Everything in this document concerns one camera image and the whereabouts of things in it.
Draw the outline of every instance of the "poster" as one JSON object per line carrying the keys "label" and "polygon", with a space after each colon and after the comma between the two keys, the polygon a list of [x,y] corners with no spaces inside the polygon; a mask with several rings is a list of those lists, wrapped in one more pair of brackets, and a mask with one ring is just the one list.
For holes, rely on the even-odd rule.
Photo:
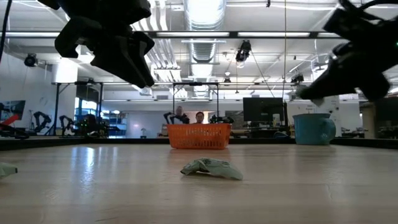
{"label": "poster", "polygon": [[25,109],[25,100],[0,101],[0,121],[5,121],[13,115],[22,119]]}

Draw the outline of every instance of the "orange basket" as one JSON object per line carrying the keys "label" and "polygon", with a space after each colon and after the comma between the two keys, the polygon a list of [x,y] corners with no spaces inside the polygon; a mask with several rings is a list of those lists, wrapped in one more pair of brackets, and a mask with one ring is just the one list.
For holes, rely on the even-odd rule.
{"label": "orange basket", "polygon": [[225,149],[230,124],[168,124],[170,145],[175,149]]}

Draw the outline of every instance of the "ceiling duct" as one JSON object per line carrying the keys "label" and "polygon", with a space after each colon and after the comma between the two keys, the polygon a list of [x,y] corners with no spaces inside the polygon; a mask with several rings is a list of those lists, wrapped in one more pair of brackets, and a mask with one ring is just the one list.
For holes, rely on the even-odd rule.
{"label": "ceiling duct", "polygon": [[[184,0],[185,23],[189,31],[221,30],[224,21],[226,0]],[[216,43],[191,43],[191,72],[197,78],[211,77],[216,55]],[[205,96],[203,87],[194,88],[197,96]]]}

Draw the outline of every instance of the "blue bucket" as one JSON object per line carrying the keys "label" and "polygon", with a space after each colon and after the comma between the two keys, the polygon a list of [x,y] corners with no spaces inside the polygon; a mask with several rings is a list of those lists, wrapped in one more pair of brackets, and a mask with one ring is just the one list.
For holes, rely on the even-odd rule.
{"label": "blue bucket", "polygon": [[300,114],[293,116],[296,143],[327,146],[336,136],[336,125],[330,114]]}

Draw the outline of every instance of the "green cloth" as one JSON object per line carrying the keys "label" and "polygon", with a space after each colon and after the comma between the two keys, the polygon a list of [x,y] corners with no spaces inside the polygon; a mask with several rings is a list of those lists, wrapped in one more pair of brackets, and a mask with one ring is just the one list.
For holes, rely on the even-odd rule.
{"label": "green cloth", "polygon": [[188,163],[181,170],[182,174],[189,175],[194,172],[211,173],[215,176],[222,176],[236,180],[242,180],[242,173],[230,162],[218,159],[201,158]]}
{"label": "green cloth", "polygon": [[18,173],[16,166],[0,162],[0,179],[16,173]]}

